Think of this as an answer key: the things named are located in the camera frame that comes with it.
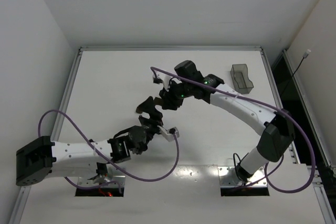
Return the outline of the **dark brown wood cube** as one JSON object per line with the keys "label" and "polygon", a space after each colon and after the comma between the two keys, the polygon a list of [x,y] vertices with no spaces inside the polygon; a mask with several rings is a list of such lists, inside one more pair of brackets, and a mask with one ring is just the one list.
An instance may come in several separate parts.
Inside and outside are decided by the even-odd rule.
{"label": "dark brown wood cube", "polygon": [[142,113],[142,110],[141,110],[139,107],[137,107],[135,112],[136,112],[137,114],[141,114],[141,113]]}

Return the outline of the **smoky transparent plastic bin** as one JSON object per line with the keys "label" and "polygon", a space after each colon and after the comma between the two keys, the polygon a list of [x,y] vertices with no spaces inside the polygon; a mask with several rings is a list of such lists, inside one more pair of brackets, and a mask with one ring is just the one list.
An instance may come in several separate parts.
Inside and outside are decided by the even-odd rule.
{"label": "smoky transparent plastic bin", "polygon": [[230,70],[230,76],[234,85],[234,90],[240,94],[249,94],[254,88],[253,82],[248,76],[246,64],[234,64]]}

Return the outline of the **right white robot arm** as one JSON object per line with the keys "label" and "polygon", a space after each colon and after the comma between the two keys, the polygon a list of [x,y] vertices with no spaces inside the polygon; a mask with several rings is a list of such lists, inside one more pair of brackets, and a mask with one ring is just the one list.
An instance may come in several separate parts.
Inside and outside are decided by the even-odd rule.
{"label": "right white robot arm", "polygon": [[153,74],[153,81],[163,85],[159,92],[162,109],[177,110],[184,99],[194,97],[229,112],[260,136],[257,146],[235,165],[237,179],[246,183],[259,168],[282,158],[294,138],[293,124],[285,116],[245,100],[214,74],[203,76],[190,60],[174,70],[174,76]]}

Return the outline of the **dark brown arch block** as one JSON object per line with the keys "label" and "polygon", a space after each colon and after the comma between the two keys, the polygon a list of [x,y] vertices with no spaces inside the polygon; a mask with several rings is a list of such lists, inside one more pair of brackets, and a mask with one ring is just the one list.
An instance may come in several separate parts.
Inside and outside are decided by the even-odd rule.
{"label": "dark brown arch block", "polygon": [[158,106],[162,106],[164,104],[164,102],[161,98],[155,97],[154,104],[158,105]]}

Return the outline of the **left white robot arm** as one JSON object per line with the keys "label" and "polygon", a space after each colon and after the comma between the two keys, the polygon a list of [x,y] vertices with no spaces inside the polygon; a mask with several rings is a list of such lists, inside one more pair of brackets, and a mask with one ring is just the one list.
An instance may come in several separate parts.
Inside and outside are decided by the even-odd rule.
{"label": "left white robot arm", "polygon": [[131,155],[140,155],[163,126],[162,113],[156,109],[158,99],[148,97],[138,105],[140,125],[117,133],[113,138],[87,143],[53,142],[40,136],[16,152],[16,185],[30,186],[50,177],[83,177],[93,179],[106,175],[107,163],[122,163]]}

